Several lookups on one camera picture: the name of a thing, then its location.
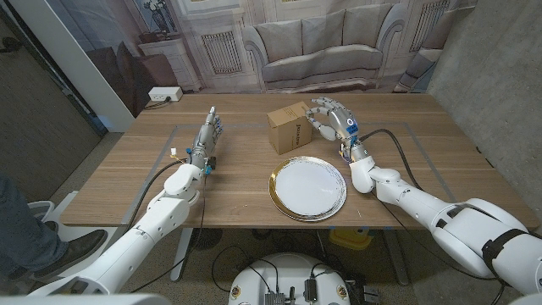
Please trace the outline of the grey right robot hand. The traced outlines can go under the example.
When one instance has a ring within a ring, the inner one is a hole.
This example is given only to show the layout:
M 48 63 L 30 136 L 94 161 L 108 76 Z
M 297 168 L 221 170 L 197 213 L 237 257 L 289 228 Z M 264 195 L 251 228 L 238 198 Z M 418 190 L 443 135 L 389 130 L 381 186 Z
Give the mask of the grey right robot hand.
M 320 134 L 329 141 L 341 140 L 342 154 L 350 155 L 352 148 L 358 143 L 359 129 L 352 112 L 340 102 L 329 97 L 319 97 L 312 100 L 318 107 L 306 111 L 308 121 Z M 323 125 L 315 120 L 315 114 L 325 114 L 329 117 L 329 125 Z

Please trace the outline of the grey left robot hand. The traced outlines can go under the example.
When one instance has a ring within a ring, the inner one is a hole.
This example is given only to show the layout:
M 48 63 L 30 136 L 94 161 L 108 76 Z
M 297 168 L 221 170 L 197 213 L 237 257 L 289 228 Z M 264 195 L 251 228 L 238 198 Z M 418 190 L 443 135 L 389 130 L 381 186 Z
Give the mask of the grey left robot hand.
M 216 114 L 215 107 L 212 106 L 204 124 L 194 138 L 191 152 L 189 153 L 189 163 L 200 169 L 204 169 L 206 162 L 212 157 L 213 150 L 222 131 L 221 120 Z

